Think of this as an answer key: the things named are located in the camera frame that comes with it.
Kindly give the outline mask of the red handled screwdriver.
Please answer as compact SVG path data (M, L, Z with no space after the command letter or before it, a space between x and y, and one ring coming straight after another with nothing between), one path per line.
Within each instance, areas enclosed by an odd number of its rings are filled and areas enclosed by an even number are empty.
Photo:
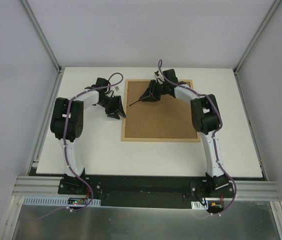
M131 104L129 105L129 107L131 107L132 105L134 105L134 104L136 104L136 103L138 103L138 102L142 102L142 101L143 101L142 99L138 99L137 101L131 103Z

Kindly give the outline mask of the wooden picture frame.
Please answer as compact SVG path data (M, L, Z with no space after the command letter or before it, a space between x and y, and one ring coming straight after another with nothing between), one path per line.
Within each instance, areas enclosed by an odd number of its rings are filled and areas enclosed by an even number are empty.
M199 143L201 138L192 125L191 108L170 95L157 102L138 102L149 79L127 79L124 93L126 118L122 123L123 142Z

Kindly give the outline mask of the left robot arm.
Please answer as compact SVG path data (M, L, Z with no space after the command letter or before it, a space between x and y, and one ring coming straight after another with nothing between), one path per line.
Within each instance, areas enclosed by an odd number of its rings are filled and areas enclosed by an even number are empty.
M99 105L104 108L107 117L112 119L125 118L122 97L114 95L112 87L123 81L123 75L116 72L108 79L97 78L96 83L86 87L72 98L58 97L55 100L50 122L50 130L58 139L65 161L63 180L64 186L80 195L86 190L83 180L85 168L76 151L76 143L84 127L84 111L91 106Z

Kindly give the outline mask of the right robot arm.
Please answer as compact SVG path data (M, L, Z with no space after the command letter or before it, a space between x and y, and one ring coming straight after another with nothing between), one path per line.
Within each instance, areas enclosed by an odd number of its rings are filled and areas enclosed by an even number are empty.
M207 161L206 193L219 196L229 184L221 157L218 131L223 122L213 94L197 93L184 81L178 81L174 69L155 72L145 92L139 98L142 102L158 102L162 95L170 95L187 103L191 108L192 125L201 136Z

